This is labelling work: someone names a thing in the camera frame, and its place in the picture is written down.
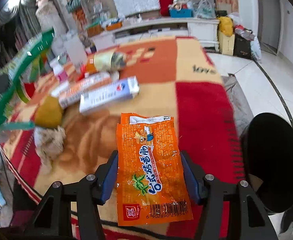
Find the white plastic bag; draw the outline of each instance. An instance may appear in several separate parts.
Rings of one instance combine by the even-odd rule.
[[[227,17],[229,17],[233,20],[233,26],[242,25],[242,20],[240,18],[239,13],[237,13],[237,12],[230,13],[227,15]]]
[[[254,40],[250,41],[250,47],[251,47],[251,57],[253,57],[258,63],[261,63],[262,54],[261,54],[260,43],[257,37],[254,37]]]
[[[201,0],[196,10],[195,17],[203,19],[215,19],[215,12],[213,5],[209,0]]]

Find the black metal bracket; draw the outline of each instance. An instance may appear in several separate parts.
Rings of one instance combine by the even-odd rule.
[[[193,175],[197,185],[202,189],[194,197],[198,204],[203,204],[202,214],[194,239],[218,240],[222,221],[223,202],[229,201],[229,227],[227,239],[232,240],[277,240],[273,225],[264,209],[263,203],[256,196],[247,181],[237,185],[221,182],[212,174],[205,174],[203,169],[194,164],[186,152],[181,152],[184,177],[190,195],[192,185],[187,181]]]
[[[250,185],[242,180],[237,185],[221,182],[192,162],[181,152],[184,178],[191,199],[203,205],[194,239],[218,240],[223,202],[230,202],[227,239],[277,240],[274,228],[262,202]],[[117,178],[118,152],[114,151],[106,164],[100,165],[77,183],[63,185],[54,182],[48,189],[24,234],[27,236],[72,237],[71,202],[77,202],[81,240],[105,240],[97,205],[111,196]]]

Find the blue basket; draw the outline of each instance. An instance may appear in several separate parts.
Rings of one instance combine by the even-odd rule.
[[[172,18],[189,18],[192,17],[192,10],[191,9],[181,9],[177,11],[176,9],[170,9],[170,16]]]

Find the black cylinder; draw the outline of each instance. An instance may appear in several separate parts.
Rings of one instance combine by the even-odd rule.
[[[269,215],[293,205],[293,128],[281,117],[262,113],[241,135],[244,168],[263,183],[256,194]]]

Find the cartoon mouse illustration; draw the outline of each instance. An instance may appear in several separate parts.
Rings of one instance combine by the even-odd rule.
[[[153,140],[153,133],[147,134],[146,131],[140,130],[140,134],[138,132],[135,132],[135,137],[137,140],[137,143],[140,144],[146,144],[147,146],[151,147],[152,145],[152,140]]]

